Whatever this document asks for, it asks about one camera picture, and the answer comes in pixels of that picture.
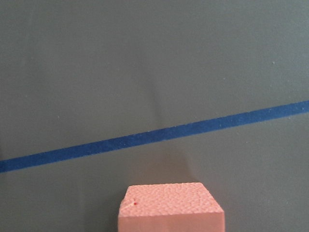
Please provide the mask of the orange foam block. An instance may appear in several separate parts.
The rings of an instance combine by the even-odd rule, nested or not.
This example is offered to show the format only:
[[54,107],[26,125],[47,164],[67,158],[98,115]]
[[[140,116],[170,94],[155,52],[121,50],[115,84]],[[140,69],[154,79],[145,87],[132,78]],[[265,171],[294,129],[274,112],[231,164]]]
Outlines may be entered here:
[[132,185],[121,201],[119,232],[224,232],[225,212],[202,183]]

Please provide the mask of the brown paper table mat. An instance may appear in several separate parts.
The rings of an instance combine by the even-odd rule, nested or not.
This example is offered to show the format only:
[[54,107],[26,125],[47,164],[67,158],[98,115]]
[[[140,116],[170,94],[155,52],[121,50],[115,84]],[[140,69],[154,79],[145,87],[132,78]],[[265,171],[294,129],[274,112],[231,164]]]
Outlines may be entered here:
[[[0,157],[309,98],[306,0],[3,0]],[[130,185],[201,182],[228,232],[309,229],[309,115],[0,175],[3,232],[115,232]]]

